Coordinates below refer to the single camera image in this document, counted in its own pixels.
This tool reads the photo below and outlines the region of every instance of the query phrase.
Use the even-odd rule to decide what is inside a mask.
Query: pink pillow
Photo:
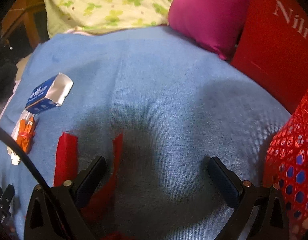
[[[174,0],[169,25],[215,52],[221,59],[233,56],[246,19],[249,0]]]

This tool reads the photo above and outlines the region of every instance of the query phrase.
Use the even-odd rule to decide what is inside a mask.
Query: orange bundle
[[[29,118],[27,123],[25,119],[20,120],[19,132],[16,142],[27,154],[30,151],[31,141],[35,135],[34,130],[35,130],[35,121],[32,116]]]

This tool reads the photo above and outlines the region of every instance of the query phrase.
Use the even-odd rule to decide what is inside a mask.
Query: red basket
[[[267,151],[263,185],[273,183],[284,196],[291,240],[300,239],[308,229],[308,89]]]

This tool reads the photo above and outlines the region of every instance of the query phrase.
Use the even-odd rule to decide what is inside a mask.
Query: black cable
[[[56,214],[59,218],[58,222],[60,222],[60,229],[62,230],[64,236],[67,239],[72,239],[69,225],[66,221],[64,212],[63,212],[58,200],[56,199],[56,197],[54,196],[54,194],[50,190],[50,187],[47,185],[47,183],[44,180],[44,178],[42,177],[42,175],[39,173],[39,171],[36,169],[35,165],[30,160],[30,158],[22,150],[22,148],[16,143],[16,141],[11,136],[9,136],[9,134],[6,133],[2,128],[0,128],[0,140],[3,143],[5,143],[9,148],[11,148],[19,156],[19,158],[24,163],[24,165],[27,167],[27,169],[30,171],[30,173],[34,176],[34,178],[37,180],[37,182],[41,185],[45,195],[47,196],[47,198],[51,202],[54,210],[56,211]]]

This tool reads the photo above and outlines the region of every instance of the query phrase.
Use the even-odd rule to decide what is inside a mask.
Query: blue box
[[[59,73],[36,87],[25,106],[32,114],[40,114],[48,109],[61,106],[73,86],[73,81]]]

